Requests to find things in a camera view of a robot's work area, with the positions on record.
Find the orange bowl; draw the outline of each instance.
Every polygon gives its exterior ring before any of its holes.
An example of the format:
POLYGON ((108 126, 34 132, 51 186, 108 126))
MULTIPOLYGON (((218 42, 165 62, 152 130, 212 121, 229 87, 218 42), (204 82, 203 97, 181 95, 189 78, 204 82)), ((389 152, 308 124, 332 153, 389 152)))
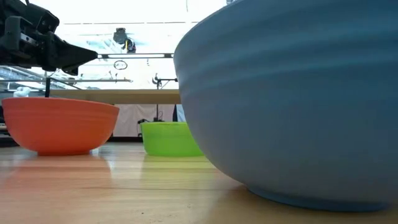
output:
POLYGON ((87 154, 113 132, 119 108, 63 98, 5 98, 4 119, 20 146, 41 156, 87 154))

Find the bowl rim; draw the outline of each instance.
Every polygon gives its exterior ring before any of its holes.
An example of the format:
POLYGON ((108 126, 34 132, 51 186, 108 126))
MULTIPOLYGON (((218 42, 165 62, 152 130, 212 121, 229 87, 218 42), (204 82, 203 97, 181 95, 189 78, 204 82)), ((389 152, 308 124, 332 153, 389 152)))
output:
POLYGON ((226 6, 223 6, 222 8, 218 9, 217 11, 211 13, 210 15, 208 15, 207 17, 205 17, 204 19, 202 19, 200 22, 198 22, 196 25, 194 25, 190 30, 188 30, 187 33, 185 33, 185 35, 181 38, 180 42, 177 44, 177 46, 175 47, 174 53, 177 53, 177 49, 180 48, 180 45, 183 41, 185 41, 185 39, 187 39, 189 36, 195 29, 197 29, 198 26, 201 26, 204 23, 209 23, 208 21, 213 19, 216 16, 219 16, 219 13, 224 13, 225 10, 228 10, 230 7, 237 7, 236 5, 241 4, 243 1, 234 1, 231 4, 228 4, 226 6))
POLYGON ((74 101, 74 102, 82 102, 82 103, 91 103, 91 104, 97 104, 97 105, 103 105, 103 106, 110 106, 112 108, 117 108, 117 106, 114 106, 112 104, 108 103, 102 103, 102 102, 97 102, 97 101, 90 101, 90 100, 77 100, 77 99, 69 99, 69 98, 54 98, 54 97, 7 97, 3 98, 1 100, 1 104, 3 104, 5 101, 12 101, 12 100, 28 100, 28 99, 33 99, 33 100, 54 100, 54 101, 74 101))

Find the green bowl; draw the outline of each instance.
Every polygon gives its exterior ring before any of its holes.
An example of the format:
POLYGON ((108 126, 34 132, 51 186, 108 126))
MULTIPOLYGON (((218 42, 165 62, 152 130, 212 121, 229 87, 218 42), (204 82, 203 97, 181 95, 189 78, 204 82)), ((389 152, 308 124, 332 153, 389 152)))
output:
POLYGON ((146 122, 141 131, 150 156, 203 156, 186 122, 146 122))

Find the shelf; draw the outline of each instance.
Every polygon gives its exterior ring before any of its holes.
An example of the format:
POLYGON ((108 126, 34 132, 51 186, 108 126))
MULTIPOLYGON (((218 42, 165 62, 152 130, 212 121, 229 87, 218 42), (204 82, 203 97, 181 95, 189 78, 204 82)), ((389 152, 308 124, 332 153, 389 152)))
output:
POLYGON ((50 96, 109 104, 180 104, 178 90, 51 90, 50 96))

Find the wooden surface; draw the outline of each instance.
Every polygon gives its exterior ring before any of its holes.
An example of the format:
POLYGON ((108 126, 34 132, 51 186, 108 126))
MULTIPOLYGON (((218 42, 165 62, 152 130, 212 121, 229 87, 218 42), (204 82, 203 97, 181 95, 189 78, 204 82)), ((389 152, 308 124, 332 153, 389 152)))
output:
POLYGON ((50 96, 110 104, 180 104, 178 90, 51 90, 50 96))
POLYGON ((141 144, 107 144, 72 157, 1 148, 0 168, 0 221, 7 224, 398 223, 395 209, 330 213, 270 202, 204 157, 151 157, 141 144))

